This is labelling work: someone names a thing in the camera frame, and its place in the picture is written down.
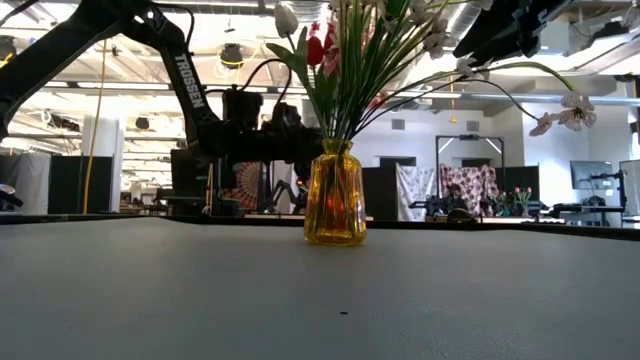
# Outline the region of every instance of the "curtain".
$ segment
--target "curtain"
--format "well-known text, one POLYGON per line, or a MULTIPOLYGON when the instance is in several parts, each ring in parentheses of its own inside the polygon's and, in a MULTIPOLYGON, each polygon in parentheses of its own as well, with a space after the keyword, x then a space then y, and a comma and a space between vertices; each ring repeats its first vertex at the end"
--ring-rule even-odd
POLYGON ((409 205, 435 193, 435 169, 397 165, 396 182, 398 221, 424 221, 426 210, 409 209, 409 205))
POLYGON ((448 187, 457 184, 462 190, 462 199, 466 202, 469 211, 474 215, 490 216, 484 213, 480 206, 480 200, 487 196, 498 195, 496 182, 496 170, 487 165, 473 168, 457 168, 440 165, 441 194, 448 195, 448 187))
POLYGON ((14 187, 15 196, 24 201, 24 205, 16 211, 25 215, 47 214, 50 167, 50 155, 22 154, 3 157, 0 183, 14 187))

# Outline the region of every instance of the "yellow glass vase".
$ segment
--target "yellow glass vase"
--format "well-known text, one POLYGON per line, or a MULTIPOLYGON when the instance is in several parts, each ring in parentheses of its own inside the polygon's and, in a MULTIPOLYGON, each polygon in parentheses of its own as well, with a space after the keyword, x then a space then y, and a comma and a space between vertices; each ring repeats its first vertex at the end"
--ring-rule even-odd
POLYGON ((313 245, 356 246, 367 237, 362 165, 349 154, 353 143, 325 139, 313 161, 304 235, 313 245))

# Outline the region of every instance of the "tapestry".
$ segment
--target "tapestry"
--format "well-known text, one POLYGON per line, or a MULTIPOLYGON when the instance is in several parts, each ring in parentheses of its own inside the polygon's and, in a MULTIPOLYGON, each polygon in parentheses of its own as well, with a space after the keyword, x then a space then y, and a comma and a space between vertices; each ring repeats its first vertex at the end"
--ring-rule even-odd
POLYGON ((426 209, 409 209, 414 201, 425 201, 435 193, 435 170, 432 168, 396 167, 398 221, 424 221, 426 209))
POLYGON ((487 165, 474 168, 457 168, 440 165, 440 193, 443 197, 448 196, 449 186, 457 184, 462 189, 462 199, 466 202, 469 211, 475 216, 485 213, 480 201, 487 196, 498 195, 498 185, 496 183, 496 170, 487 165))

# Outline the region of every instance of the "monitor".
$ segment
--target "monitor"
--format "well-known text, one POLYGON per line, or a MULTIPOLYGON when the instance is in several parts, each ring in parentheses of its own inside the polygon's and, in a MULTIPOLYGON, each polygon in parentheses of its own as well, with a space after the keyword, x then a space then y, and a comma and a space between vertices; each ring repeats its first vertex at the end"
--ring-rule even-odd
POLYGON ((576 190, 611 190, 614 179, 592 179, 592 176, 613 174, 613 165, 608 161, 572 161, 571 182, 576 190))

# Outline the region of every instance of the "desk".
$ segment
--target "desk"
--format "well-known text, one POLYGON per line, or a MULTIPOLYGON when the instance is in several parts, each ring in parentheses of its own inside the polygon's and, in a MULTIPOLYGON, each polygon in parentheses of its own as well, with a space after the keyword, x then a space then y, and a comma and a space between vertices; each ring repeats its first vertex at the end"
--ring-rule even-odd
POLYGON ((371 229, 326 248, 155 218, 0 232, 1 359, 640 359, 640 242, 371 229))

